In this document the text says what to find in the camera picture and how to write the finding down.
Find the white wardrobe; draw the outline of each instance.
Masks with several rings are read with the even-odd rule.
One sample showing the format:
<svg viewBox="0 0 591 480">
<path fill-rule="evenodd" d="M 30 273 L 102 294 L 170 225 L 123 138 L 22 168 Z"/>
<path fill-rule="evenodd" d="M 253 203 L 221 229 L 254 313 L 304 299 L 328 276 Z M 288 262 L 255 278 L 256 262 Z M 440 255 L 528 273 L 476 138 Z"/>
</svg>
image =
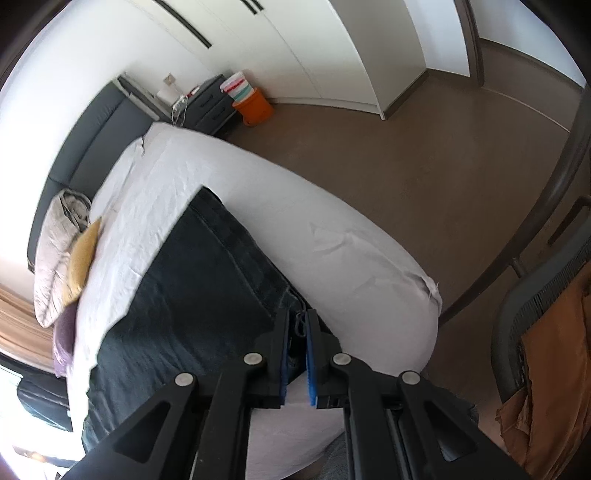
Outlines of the white wardrobe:
<svg viewBox="0 0 591 480">
<path fill-rule="evenodd" d="M 404 0 L 128 1 L 211 71 L 243 70 L 276 102 L 383 117 L 426 68 Z"/>
</svg>

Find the gray drawer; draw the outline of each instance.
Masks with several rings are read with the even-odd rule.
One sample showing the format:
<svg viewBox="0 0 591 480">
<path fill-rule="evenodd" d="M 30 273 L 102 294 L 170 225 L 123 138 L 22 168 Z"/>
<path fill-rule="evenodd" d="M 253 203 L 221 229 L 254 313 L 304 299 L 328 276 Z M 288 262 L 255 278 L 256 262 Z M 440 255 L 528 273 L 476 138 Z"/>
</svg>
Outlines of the gray drawer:
<svg viewBox="0 0 591 480">
<path fill-rule="evenodd" d="M 220 85 L 226 79 L 223 75 L 218 75 L 205 82 L 199 91 L 189 99 L 187 105 L 187 114 L 183 126 L 185 128 L 195 128 L 209 111 L 217 106 L 224 98 L 230 98 L 229 95 L 220 91 Z"/>
<path fill-rule="evenodd" d="M 201 119 L 193 130 L 213 135 L 230 116 L 236 113 L 232 107 L 232 103 L 232 98 L 229 95 L 225 95 L 225 98 L 218 102 L 217 105 Z"/>
</svg>

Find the purple pillow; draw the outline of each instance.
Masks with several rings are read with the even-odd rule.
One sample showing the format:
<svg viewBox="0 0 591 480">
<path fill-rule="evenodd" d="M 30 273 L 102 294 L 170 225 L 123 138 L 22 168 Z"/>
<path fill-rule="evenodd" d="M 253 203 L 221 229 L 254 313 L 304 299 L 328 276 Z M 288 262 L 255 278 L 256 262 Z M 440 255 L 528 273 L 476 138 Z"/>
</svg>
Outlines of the purple pillow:
<svg viewBox="0 0 591 480">
<path fill-rule="evenodd" d="M 56 377 L 65 377 L 74 354 L 78 300 L 69 304 L 53 326 L 53 369 Z"/>
</svg>

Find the pillow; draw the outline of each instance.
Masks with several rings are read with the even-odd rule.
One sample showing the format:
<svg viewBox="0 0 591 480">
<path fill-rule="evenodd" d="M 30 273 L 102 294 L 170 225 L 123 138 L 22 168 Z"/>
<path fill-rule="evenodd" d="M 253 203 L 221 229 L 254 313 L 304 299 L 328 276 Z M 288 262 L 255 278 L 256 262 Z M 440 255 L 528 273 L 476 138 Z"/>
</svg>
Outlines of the pillow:
<svg viewBox="0 0 591 480">
<path fill-rule="evenodd" d="M 49 204 L 37 241 L 33 303 L 37 321 L 49 327 L 63 311 L 62 291 L 67 278 L 70 248 L 86 229 L 90 200 L 69 189 Z"/>
<path fill-rule="evenodd" d="M 113 202 L 119 196 L 119 192 L 129 176 L 129 172 L 134 166 L 135 160 L 144 153 L 144 139 L 138 138 L 131 142 L 119 159 L 113 165 L 113 168 L 107 175 L 107 178 L 100 186 L 95 197 L 92 199 L 89 220 L 94 222 L 98 217 L 104 216 Z"/>
<path fill-rule="evenodd" d="M 78 302 L 70 303 L 53 326 L 53 369 L 56 377 L 65 377 L 74 355 Z"/>
<path fill-rule="evenodd" d="M 90 225 L 82 235 L 78 237 L 68 265 L 67 281 L 64 283 L 63 303 L 70 305 L 80 298 L 80 294 L 86 285 L 90 265 L 95 257 L 96 242 L 99 238 L 100 218 Z"/>
</svg>

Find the dark gray headboard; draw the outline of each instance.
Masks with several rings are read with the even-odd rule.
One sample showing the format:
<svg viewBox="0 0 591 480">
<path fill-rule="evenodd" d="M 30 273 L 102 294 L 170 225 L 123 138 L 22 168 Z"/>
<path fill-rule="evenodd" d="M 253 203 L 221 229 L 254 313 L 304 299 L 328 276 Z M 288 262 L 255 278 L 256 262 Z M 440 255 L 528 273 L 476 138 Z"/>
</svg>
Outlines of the dark gray headboard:
<svg viewBox="0 0 591 480">
<path fill-rule="evenodd" d="M 152 123 L 113 83 L 92 100 L 66 138 L 43 187 L 29 235 L 29 270 L 34 269 L 37 241 L 51 199 L 69 187 L 92 200 L 123 150 Z"/>
</svg>

